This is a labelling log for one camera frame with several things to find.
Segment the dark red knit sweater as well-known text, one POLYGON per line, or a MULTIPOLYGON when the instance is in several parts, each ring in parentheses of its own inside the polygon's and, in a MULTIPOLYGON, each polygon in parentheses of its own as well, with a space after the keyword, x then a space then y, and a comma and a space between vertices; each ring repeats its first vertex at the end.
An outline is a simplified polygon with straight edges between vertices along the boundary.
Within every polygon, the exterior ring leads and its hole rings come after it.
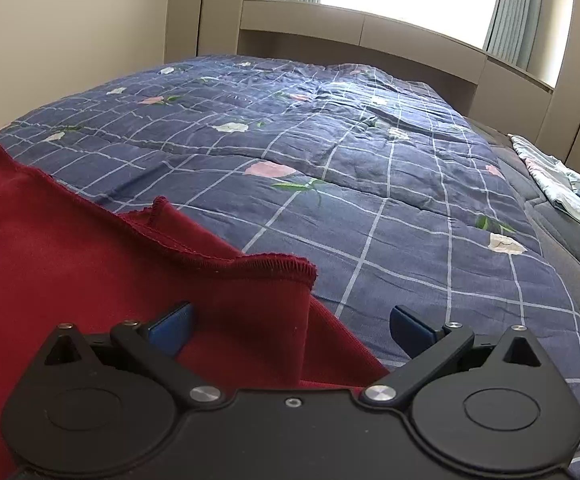
MULTIPOLYGON (((0 146, 0 413, 51 330, 194 309, 179 362, 227 390, 366 387, 384 366, 318 300, 316 268, 247 256, 163 197, 112 214, 0 146)), ((0 479, 14 465, 0 434, 0 479)))

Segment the blue plaid floral quilt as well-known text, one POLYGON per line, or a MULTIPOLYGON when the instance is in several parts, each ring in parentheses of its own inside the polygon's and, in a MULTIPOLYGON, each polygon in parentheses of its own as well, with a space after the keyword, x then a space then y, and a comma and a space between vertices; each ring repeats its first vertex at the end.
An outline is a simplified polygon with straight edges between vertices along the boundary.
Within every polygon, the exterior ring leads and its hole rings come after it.
POLYGON ((522 324, 580 401, 575 272, 488 142, 422 82, 202 56, 43 105, 0 144, 116 214, 162 196, 243 252, 311 260, 317 299, 389 368, 406 361, 394 306, 478 334, 522 324))

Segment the light blue floral pillow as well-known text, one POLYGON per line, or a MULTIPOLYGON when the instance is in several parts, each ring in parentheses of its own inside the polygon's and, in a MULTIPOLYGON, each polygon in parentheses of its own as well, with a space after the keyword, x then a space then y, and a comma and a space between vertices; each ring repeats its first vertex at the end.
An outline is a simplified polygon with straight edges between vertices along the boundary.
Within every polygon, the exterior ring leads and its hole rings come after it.
POLYGON ((580 223, 580 174, 560 159, 543 153, 523 136, 511 134, 509 139, 552 206, 580 223))

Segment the beige window bench cabinet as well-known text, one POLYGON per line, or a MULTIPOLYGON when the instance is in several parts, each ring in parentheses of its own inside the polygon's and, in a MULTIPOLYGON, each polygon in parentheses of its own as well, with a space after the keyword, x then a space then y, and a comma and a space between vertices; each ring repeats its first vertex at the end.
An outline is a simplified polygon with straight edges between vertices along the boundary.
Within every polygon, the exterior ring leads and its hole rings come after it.
POLYGON ((290 0, 244 0, 238 51, 309 64, 363 64, 423 81, 455 110, 534 141, 552 88, 476 47, 405 22, 290 0))

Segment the teal right window curtain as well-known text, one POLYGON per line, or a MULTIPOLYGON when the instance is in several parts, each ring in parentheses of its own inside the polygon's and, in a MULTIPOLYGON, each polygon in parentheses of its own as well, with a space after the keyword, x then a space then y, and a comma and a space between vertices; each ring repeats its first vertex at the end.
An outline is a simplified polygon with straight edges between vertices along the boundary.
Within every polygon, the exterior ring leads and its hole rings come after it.
POLYGON ((527 70, 543 0, 496 0, 483 49, 521 70, 527 70))

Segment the beige left wardrobe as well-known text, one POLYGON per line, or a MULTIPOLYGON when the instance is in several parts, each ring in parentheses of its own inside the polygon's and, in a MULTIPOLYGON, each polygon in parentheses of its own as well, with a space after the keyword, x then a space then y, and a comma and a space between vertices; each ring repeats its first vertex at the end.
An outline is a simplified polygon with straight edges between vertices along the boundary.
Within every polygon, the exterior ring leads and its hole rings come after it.
POLYGON ((168 0, 164 61, 238 50, 243 0, 168 0))

